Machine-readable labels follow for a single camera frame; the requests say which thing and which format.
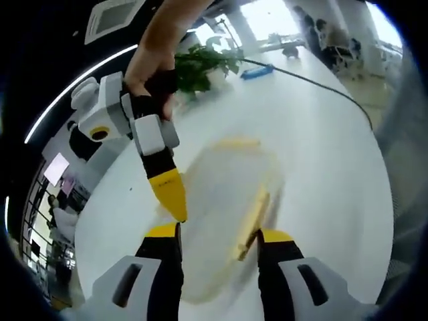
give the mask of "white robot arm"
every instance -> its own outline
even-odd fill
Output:
[[[187,219],[185,190],[172,149],[180,144],[171,121],[161,119],[163,95],[175,92],[175,71],[153,76],[146,87],[152,96],[133,96],[122,72],[90,78],[72,94],[79,113],[78,128],[90,140],[102,142],[132,133],[147,178],[160,203],[178,221]]]

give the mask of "white pillar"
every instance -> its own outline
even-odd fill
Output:
[[[361,52],[365,70],[376,76],[385,76],[381,51],[376,42],[379,39],[375,23],[366,3],[349,0],[330,0],[334,12],[341,22],[341,27],[349,35],[361,42]]]
[[[247,57],[258,52],[257,40],[239,8],[233,8],[230,13],[226,13],[226,16],[241,40],[244,56]]]

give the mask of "monitor screen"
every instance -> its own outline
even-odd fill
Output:
[[[69,162],[59,152],[43,175],[53,186],[56,186],[69,165]]]

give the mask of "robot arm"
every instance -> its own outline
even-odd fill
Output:
[[[338,274],[303,258],[281,231],[257,231],[259,289],[266,321],[366,320],[376,306],[355,300]],[[126,256],[94,282],[92,297],[66,320],[178,320],[181,287],[180,223],[151,229],[135,257]]]
[[[174,70],[160,72],[146,83],[152,96],[135,97],[124,84],[122,72],[104,76],[94,92],[93,107],[84,110],[79,119],[79,130],[96,142],[132,133],[157,199],[177,221],[184,222],[185,190],[171,152],[180,141],[174,124],[161,119],[161,106],[177,91],[176,83]]]

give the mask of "desk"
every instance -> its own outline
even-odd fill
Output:
[[[349,94],[304,48],[300,60],[280,51],[255,59],[297,72]],[[186,171],[198,152],[226,134],[245,134],[274,150],[284,167],[277,228],[341,274],[350,293],[375,302],[393,241],[393,205],[381,152],[364,114],[347,99],[279,72],[243,81],[202,98],[178,115],[175,162]],[[85,297],[92,283],[124,255],[133,255],[154,221],[157,201],[133,144],[96,187],[78,221],[76,260]],[[228,289],[209,304],[181,302],[181,320],[263,320],[257,273],[233,305]]]

